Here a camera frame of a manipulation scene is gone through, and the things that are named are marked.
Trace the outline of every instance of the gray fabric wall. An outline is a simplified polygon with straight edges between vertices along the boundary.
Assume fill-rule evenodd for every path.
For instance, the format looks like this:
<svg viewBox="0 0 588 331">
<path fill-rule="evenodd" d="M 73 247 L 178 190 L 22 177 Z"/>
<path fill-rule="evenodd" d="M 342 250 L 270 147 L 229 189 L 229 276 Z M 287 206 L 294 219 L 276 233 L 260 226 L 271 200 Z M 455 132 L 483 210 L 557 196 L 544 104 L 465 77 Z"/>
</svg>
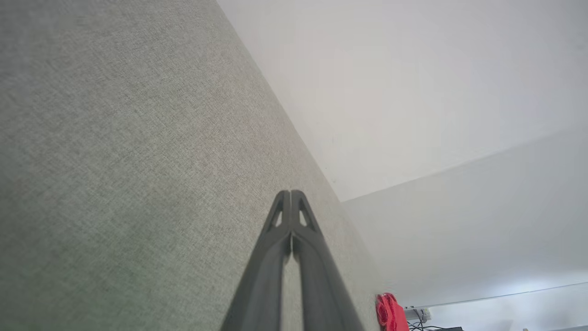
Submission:
<svg viewBox="0 0 588 331">
<path fill-rule="evenodd" d="M 216 330 L 286 188 L 377 329 L 373 262 L 216 2 L 1 6 L 0 329 Z"/>
</svg>

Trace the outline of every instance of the white wall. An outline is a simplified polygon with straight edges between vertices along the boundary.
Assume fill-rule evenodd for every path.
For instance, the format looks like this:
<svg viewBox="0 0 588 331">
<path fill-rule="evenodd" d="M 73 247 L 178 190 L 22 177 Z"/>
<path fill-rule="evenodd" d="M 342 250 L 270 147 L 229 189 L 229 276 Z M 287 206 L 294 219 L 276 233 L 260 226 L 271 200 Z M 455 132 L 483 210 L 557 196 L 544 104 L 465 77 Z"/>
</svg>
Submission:
<svg viewBox="0 0 588 331">
<path fill-rule="evenodd" d="M 429 309 L 425 325 L 465 331 L 551 331 L 588 325 L 588 284 Z"/>
<path fill-rule="evenodd" d="M 585 0 L 218 2 L 341 201 L 588 115 Z"/>
<path fill-rule="evenodd" d="M 588 130 L 343 204 L 403 306 L 588 281 Z"/>
</svg>

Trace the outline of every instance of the red fabric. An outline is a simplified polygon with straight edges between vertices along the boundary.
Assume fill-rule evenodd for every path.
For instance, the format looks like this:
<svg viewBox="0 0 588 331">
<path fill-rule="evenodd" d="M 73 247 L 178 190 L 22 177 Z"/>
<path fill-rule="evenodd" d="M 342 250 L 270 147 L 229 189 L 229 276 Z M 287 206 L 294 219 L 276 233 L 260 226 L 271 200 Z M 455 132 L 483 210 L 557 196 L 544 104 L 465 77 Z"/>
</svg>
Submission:
<svg viewBox="0 0 588 331">
<path fill-rule="evenodd" d="M 404 309 L 391 293 L 377 296 L 377 320 L 384 331 L 409 331 Z"/>
</svg>

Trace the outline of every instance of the white ceiling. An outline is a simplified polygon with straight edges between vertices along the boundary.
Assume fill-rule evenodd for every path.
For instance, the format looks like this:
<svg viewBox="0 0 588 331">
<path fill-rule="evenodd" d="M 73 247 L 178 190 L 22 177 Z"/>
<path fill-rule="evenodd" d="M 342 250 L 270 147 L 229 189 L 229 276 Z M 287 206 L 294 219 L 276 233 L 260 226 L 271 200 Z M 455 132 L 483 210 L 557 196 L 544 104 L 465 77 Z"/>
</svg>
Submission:
<svg viewBox="0 0 588 331">
<path fill-rule="evenodd" d="M 588 1 L 218 2 L 341 201 L 586 117 Z"/>
</svg>

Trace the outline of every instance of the cutout hole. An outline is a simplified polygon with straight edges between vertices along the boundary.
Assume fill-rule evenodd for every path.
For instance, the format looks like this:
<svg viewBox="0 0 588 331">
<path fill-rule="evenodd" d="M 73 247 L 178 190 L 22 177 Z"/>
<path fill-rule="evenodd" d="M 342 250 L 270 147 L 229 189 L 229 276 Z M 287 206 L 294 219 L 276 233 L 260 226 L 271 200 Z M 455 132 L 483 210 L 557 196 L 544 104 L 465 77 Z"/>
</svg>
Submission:
<svg viewBox="0 0 588 331">
<path fill-rule="evenodd" d="M 274 222 L 275 227 L 279 227 L 280 224 L 282 224 L 282 212 L 280 211 L 280 213 L 278 214 L 278 219 Z"/>
<path fill-rule="evenodd" d="M 300 224 L 302 226 L 308 225 L 308 223 L 306 222 L 306 217 L 304 216 L 304 213 L 302 212 L 302 210 L 300 211 Z"/>
</svg>

